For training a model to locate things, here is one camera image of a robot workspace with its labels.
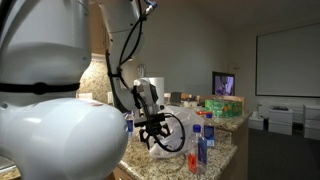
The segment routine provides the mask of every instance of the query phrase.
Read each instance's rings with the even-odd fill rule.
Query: television
[[[235,96],[235,75],[223,72],[212,72],[212,94],[221,90],[224,96]]]

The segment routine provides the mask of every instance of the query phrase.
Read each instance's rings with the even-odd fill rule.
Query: whiteboard
[[[257,36],[256,95],[320,97],[320,23]]]

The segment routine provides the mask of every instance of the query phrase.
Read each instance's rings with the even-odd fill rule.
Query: dark floor
[[[249,180],[319,180],[320,141],[303,137],[294,124],[292,136],[249,129]]]

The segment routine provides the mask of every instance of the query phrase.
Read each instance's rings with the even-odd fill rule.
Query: plastic bottle
[[[134,116],[131,111],[127,112],[125,119],[128,125],[128,136],[131,138],[133,136],[134,129]]]
[[[193,125],[193,136],[188,150],[188,168],[194,174],[207,170],[207,140],[201,134],[201,126]]]
[[[203,126],[203,136],[207,139],[207,146],[214,147],[214,126],[211,113],[206,114]]]
[[[222,117],[223,107],[224,107],[223,96],[221,95],[221,90],[218,89],[216,91],[216,96],[213,100],[214,117],[216,117],[216,118]]]

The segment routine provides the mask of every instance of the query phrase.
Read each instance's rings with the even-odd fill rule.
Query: clear plastic bag
[[[184,154],[187,152],[190,138],[193,135],[192,127],[194,124],[200,124],[201,126],[204,123],[204,119],[197,115],[193,110],[177,107],[177,106],[166,106],[166,108],[159,113],[171,113],[175,115],[183,124],[185,129],[186,140],[183,148],[178,152],[168,152],[162,149],[157,143],[152,146],[149,150],[149,154],[153,158],[169,158],[179,154]],[[165,123],[168,124],[170,135],[161,139],[161,143],[165,146],[168,146],[170,149],[177,149],[182,140],[182,130],[177,119],[171,117],[166,118]]]

